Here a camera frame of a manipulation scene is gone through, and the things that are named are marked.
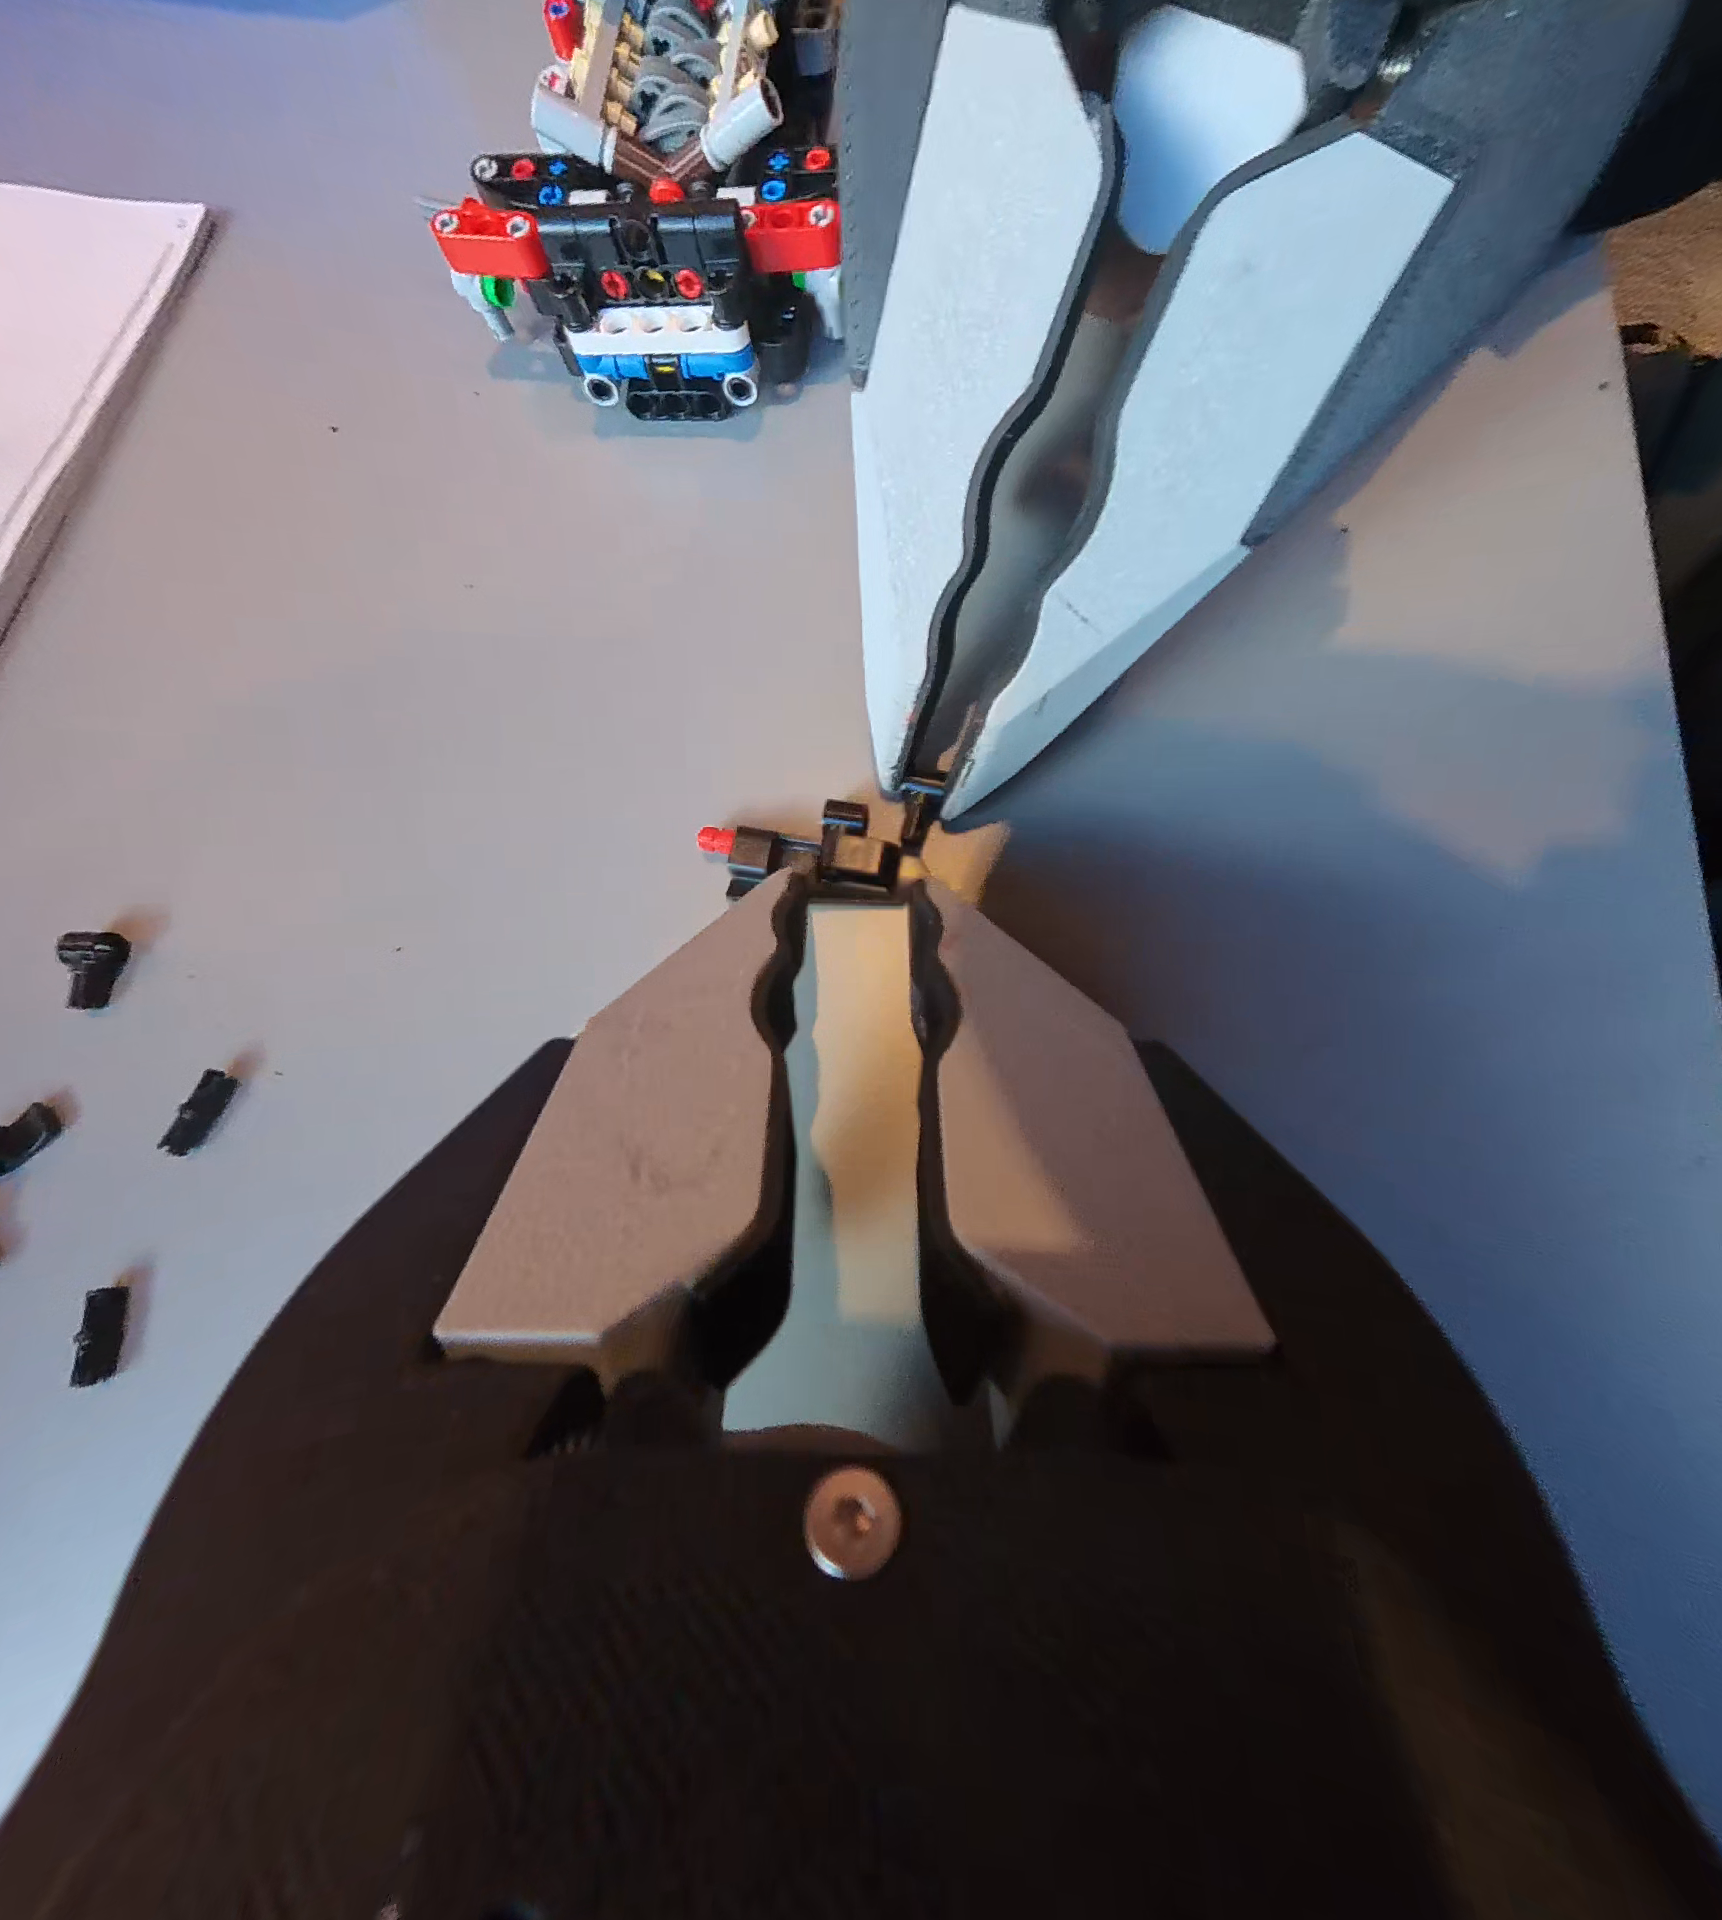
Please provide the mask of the grey desk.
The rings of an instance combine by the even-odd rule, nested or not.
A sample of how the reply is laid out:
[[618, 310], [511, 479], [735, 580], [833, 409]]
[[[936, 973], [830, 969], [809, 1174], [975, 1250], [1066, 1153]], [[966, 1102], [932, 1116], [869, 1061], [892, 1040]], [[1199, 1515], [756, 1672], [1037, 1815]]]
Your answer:
[[[418, 220], [519, 4], [0, 4], [0, 176], [224, 220], [0, 650], [0, 1819], [272, 1316], [861, 789], [847, 384], [723, 433], [522, 376]], [[1498, 1405], [1722, 1845], [1722, 1013], [1606, 266], [994, 803], [988, 909], [1193, 1068]], [[132, 942], [72, 1012], [58, 937]], [[207, 1068], [242, 1090], [157, 1152]], [[69, 1389], [84, 1296], [126, 1355]]]

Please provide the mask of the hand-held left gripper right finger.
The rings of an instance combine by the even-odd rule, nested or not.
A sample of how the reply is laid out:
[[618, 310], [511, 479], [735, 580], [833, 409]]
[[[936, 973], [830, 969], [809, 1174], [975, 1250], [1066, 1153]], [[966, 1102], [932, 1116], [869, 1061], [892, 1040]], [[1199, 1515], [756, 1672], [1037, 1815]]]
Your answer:
[[936, 878], [911, 891], [911, 1025], [917, 1299], [947, 1398], [1275, 1349], [1128, 1030]]

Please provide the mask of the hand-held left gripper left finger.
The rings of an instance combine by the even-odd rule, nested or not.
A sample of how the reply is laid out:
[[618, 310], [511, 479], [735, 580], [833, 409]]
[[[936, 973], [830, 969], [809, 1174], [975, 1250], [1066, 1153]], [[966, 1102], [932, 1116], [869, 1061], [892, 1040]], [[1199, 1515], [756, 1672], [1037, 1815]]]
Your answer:
[[773, 1338], [805, 908], [800, 873], [759, 881], [585, 1021], [433, 1319], [444, 1357], [726, 1389]]

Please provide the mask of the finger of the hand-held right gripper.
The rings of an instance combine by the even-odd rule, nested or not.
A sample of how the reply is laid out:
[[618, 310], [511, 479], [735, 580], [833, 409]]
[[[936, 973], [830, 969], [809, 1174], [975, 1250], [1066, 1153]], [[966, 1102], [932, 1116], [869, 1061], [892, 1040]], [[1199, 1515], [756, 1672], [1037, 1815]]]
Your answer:
[[855, 25], [857, 634], [875, 783], [892, 796], [921, 769], [998, 477], [1066, 363], [1119, 142], [1043, 4], [885, 4]]
[[1250, 552], [1250, 529], [1453, 182], [1368, 132], [1232, 174], [1186, 223], [1102, 404], [1088, 502], [947, 779], [1014, 779]]

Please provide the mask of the toy brick car model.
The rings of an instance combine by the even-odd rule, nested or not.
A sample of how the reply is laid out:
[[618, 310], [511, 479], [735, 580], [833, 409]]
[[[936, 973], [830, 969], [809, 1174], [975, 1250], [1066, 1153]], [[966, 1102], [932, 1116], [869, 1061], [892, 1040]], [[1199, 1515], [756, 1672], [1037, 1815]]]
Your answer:
[[596, 409], [716, 424], [792, 398], [845, 331], [841, 4], [539, 11], [526, 148], [422, 208], [454, 291]]

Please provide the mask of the cluster of black connector pieces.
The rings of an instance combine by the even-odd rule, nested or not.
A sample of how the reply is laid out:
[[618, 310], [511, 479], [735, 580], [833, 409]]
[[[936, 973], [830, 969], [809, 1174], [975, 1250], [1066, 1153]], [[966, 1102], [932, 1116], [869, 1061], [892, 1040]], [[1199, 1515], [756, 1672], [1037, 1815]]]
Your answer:
[[[72, 928], [58, 935], [56, 961], [67, 976], [66, 1005], [72, 1012], [104, 1013], [130, 966], [134, 943], [117, 928]], [[244, 1078], [227, 1068], [203, 1068], [157, 1139], [157, 1152], [186, 1159], [219, 1129]], [[0, 1119], [0, 1184], [17, 1175], [66, 1131], [67, 1118], [52, 1099], [33, 1099], [19, 1113]], [[81, 1296], [73, 1334], [67, 1385], [86, 1392], [113, 1379], [126, 1355], [134, 1317], [136, 1277], [123, 1273]]]

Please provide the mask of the black hinged brick piece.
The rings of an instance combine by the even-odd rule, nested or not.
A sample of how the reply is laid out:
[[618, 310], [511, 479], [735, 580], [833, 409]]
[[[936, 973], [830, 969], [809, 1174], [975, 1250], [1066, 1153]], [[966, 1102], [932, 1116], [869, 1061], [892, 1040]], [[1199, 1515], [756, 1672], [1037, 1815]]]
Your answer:
[[904, 849], [872, 831], [860, 800], [828, 797], [815, 831], [737, 824], [726, 871], [726, 900], [742, 900], [777, 873], [800, 873], [822, 900], [888, 902], [900, 887]]

